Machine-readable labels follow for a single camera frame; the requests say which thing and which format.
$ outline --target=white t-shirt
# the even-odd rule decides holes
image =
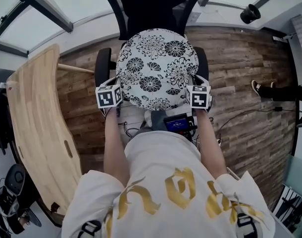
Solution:
[[[274,236],[274,220],[250,174],[240,180],[229,174],[214,179],[183,136],[141,133],[125,154],[127,187],[101,172],[83,175],[62,238],[76,238],[91,220],[101,222],[97,237],[103,238],[235,238],[238,208],[261,224],[264,238]]]

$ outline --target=floral cushion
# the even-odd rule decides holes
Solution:
[[[133,36],[121,49],[116,74],[125,100],[146,110],[167,110],[186,102],[189,76],[198,69],[192,45],[166,29]]]

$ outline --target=small display screen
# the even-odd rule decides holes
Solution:
[[[166,127],[168,131],[172,131],[172,132],[180,131],[188,128],[188,122],[186,118],[177,119],[174,121],[168,121],[166,122]]]

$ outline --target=handle hole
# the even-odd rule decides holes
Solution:
[[[65,145],[65,148],[67,150],[68,156],[72,159],[73,158],[73,154],[72,154],[70,146],[68,145],[68,142],[66,140],[64,140],[64,145]]]
[[[20,146],[18,146],[18,150],[19,150],[19,155],[20,155],[20,157],[21,157],[22,159],[24,159],[24,158],[23,158],[23,155],[22,155],[22,152],[21,152],[21,149],[20,149]]]

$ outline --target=curved wooden balance board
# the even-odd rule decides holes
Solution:
[[[7,96],[20,158],[45,205],[65,215],[82,175],[56,89],[59,46],[54,44],[7,80]]]

